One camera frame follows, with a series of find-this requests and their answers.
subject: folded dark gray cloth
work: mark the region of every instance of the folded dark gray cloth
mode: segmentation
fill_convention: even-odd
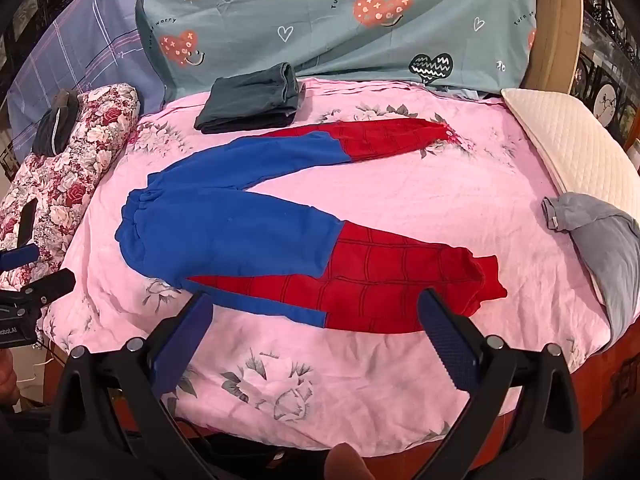
[[[31,151],[35,155],[56,156],[69,142],[78,118],[78,92],[61,90],[53,98],[51,108],[38,123]]]
[[[581,193],[545,198],[547,227],[569,231],[602,294],[611,326],[610,348],[633,323],[640,292],[640,229],[627,213]]]
[[[298,82],[289,63],[219,77],[193,127],[203,134],[289,126],[298,109]]]

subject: floral pillow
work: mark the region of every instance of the floral pillow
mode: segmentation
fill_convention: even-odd
[[[0,250],[15,249],[20,212],[38,199],[31,241],[37,262],[0,276],[0,288],[20,289],[60,269],[95,187],[123,147],[138,120],[140,102],[127,84],[78,96],[78,122],[57,156],[29,154],[0,204]]]

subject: human hand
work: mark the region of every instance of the human hand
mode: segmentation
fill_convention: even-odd
[[[338,444],[324,462],[324,480],[375,480],[367,465],[349,444]]]
[[[0,349],[0,404],[13,406],[20,398],[14,371],[14,356],[9,350]]]

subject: pink bedsheet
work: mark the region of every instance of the pink bedsheet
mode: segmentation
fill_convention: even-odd
[[[98,186],[66,254],[76,290],[44,319],[47,335],[66,351],[79,344],[92,352],[119,348],[187,301],[188,293],[129,269],[113,235],[127,193],[145,187],[148,173],[248,134],[193,130],[206,98],[183,98],[144,117]],[[509,295],[484,302],[473,321],[518,348],[555,341],[575,370],[609,340],[609,326],[571,238],[545,228],[540,201],[556,192],[500,100],[442,98],[403,83],[308,79],[295,124],[415,114],[446,120],[468,140],[465,149],[311,168],[253,191],[418,240],[465,246],[475,256],[496,254]],[[348,442],[365,456],[441,438],[468,398],[454,389],[423,333],[340,332],[222,307],[169,397],[171,410],[200,426],[306,449]],[[511,395],[503,412],[514,406]]]

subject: white quilted pillow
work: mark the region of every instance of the white quilted pillow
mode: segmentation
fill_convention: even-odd
[[[505,89],[502,96],[538,150],[559,192],[584,193],[640,220],[640,178],[620,145],[578,99]]]

